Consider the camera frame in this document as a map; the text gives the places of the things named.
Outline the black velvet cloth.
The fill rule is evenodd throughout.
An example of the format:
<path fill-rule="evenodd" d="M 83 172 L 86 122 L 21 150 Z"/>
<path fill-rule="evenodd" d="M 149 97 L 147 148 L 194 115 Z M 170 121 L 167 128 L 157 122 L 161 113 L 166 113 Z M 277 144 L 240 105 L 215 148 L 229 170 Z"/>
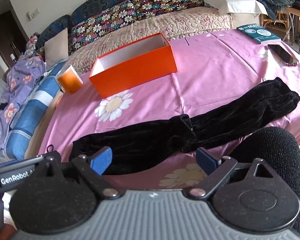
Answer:
<path fill-rule="evenodd" d="M 142 172 L 157 166 L 175 152 L 211 149 L 256 132 L 296 109 L 297 92 L 280 79 L 264 81 L 240 98 L 207 113 L 154 120 L 104 133 L 89 134 L 73 142 L 69 160 L 88 157 L 104 146 L 113 158 L 107 175 Z"/>

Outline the orange cylindrical canister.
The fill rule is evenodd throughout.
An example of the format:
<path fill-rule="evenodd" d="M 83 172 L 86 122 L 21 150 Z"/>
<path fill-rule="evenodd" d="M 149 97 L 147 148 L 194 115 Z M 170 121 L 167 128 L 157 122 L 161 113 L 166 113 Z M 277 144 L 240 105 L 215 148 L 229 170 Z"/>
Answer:
<path fill-rule="evenodd" d="M 71 64 L 63 67 L 55 78 L 62 91 L 68 94 L 75 94 L 83 85 L 82 79 Z"/>

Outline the blue striped quilt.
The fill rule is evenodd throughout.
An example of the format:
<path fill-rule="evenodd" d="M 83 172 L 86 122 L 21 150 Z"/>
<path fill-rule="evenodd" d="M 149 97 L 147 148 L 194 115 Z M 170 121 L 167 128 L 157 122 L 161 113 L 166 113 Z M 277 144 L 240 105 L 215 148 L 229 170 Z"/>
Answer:
<path fill-rule="evenodd" d="M 62 61 L 49 70 L 21 108 L 7 139 L 9 158 L 22 160 L 38 153 L 60 91 L 55 76 L 64 64 Z"/>

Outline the pink floral tablecloth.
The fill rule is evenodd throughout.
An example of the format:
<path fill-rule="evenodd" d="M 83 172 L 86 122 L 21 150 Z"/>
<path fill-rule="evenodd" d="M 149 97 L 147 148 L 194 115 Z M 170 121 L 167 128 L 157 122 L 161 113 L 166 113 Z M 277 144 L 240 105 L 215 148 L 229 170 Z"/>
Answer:
<path fill-rule="evenodd" d="M 72 143 L 85 135 L 180 114 L 203 114 L 276 77 L 300 95 L 300 55 L 285 43 L 281 47 L 299 62 L 297 66 L 285 64 L 265 44 L 237 30 L 182 38 L 171 41 L 171 46 L 176 73 L 106 99 L 84 74 L 81 89 L 64 95 L 57 106 L 39 153 L 57 150 L 67 161 Z M 290 131 L 300 144 L 300 102 L 271 125 Z"/>

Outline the purple floral blanket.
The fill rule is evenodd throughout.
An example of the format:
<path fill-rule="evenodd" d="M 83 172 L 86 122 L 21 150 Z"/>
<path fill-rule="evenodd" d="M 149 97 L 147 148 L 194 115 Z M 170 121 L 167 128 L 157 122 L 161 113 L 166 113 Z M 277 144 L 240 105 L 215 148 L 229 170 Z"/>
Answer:
<path fill-rule="evenodd" d="M 13 118 L 45 72 L 43 58 L 35 56 L 18 61 L 7 74 L 7 88 L 0 98 L 0 150 L 5 148 Z"/>

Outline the beige cushion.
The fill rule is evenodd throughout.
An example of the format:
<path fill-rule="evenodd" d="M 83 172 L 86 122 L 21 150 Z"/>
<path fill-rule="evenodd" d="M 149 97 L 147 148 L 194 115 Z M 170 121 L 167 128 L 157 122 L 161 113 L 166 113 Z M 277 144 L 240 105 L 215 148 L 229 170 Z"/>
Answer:
<path fill-rule="evenodd" d="M 52 67 L 69 55 L 68 29 L 65 28 L 44 44 L 45 62 Z"/>

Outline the orange cardboard box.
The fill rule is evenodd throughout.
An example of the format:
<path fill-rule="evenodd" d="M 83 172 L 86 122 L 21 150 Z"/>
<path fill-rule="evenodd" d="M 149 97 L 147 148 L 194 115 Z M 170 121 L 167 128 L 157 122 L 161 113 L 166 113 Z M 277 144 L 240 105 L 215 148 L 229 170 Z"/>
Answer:
<path fill-rule="evenodd" d="M 89 80 L 104 99 L 177 71 L 172 46 L 156 33 L 97 57 Z"/>

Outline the black smartphone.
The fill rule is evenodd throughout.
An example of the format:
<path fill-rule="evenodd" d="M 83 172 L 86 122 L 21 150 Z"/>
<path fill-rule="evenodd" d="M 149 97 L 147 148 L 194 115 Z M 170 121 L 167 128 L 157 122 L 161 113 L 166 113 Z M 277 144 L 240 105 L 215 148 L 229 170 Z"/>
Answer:
<path fill-rule="evenodd" d="M 267 45 L 269 52 L 271 53 L 274 60 L 281 66 L 297 66 L 299 61 L 296 60 L 289 52 L 282 48 L 278 44 Z"/>

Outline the teal book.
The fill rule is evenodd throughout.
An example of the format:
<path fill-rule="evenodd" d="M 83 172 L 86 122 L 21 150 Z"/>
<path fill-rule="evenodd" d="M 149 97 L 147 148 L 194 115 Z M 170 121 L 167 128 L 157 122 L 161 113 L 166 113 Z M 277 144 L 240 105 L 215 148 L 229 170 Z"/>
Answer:
<path fill-rule="evenodd" d="M 279 38 L 277 35 L 268 31 L 267 29 L 263 28 L 258 24 L 246 24 L 239 26 L 236 29 L 241 33 L 247 35 L 248 37 L 252 38 L 259 44 L 281 40 L 281 38 Z"/>

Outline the beige quilted bedspread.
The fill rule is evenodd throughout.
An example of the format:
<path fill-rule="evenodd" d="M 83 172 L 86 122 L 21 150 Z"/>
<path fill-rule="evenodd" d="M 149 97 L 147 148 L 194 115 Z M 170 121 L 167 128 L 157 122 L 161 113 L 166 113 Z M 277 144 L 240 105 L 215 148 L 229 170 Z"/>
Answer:
<path fill-rule="evenodd" d="M 156 33 L 162 33 L 171 41 L 232 28 L 232 16 L 220 15 L 217 9 L 195 7 L 170 12 L 136 21 L 109 33 L 73 52 L 65 64 L 72 65 L 75 71 L 82 75 L 92 69 L 98 56 Z"/>

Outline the left floral pillow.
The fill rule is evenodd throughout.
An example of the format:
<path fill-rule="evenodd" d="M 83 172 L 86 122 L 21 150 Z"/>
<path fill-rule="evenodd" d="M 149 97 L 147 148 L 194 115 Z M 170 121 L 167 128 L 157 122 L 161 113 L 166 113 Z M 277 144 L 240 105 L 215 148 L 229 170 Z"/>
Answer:
<path fill-rule="evenodd" d="M 137 20 L 130 0 L 123 1 L 101 13 L 91 16 L 71 29 L 69 51 L 74 51 Z"/>

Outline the floral pillow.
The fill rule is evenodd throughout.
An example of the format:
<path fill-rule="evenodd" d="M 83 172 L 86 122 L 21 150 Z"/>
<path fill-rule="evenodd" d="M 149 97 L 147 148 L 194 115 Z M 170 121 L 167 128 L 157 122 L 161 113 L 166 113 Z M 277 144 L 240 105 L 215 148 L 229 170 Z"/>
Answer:
<path fill-rule="evenodd" d="M 132 0 L 136 9 L 137 20 L 181 11 L 194 7 L 202 7 L 203 0 Z"/>
<path fill-rule="evenodd" d="M 137 20 L 130 0 L 123 1 L 101 13 L 91 16 L 71 29 L 69 51 L 74 51 Z"/>

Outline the wooden chair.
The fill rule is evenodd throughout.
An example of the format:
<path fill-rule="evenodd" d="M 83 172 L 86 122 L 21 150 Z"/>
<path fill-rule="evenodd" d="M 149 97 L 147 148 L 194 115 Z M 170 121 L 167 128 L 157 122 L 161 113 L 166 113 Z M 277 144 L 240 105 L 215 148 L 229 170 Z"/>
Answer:
<path fill-rule="evenodd" d="M 285 33 L 284 41 L 293 45 L 299 45 L 300 54 L 300 10 L 294 7 L 287 7 L 277 11 L 277 17 L 272 20 L 269 16 L 260 15 L 260 24 L 267 29 L 274 29 Z"/>

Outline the right floral pillow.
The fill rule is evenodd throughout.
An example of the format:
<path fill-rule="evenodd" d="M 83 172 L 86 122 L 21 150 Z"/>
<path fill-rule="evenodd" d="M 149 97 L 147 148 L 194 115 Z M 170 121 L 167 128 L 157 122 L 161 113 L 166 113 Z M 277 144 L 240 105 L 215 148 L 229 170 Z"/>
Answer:
<path fill-rule="evenodd" d="M 132 0 L 136 9 L 137 20 L 181 11 L 194 7 L 202 7 L 203 0 Z"/>

